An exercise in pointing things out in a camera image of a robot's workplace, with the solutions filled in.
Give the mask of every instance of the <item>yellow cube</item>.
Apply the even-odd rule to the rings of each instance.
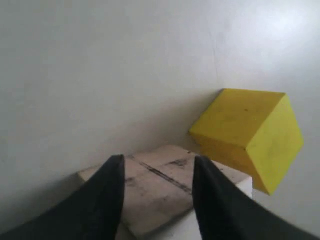
[[[285,93],[224,89],[189,130],[203,154],[271,195],[304,144]]]

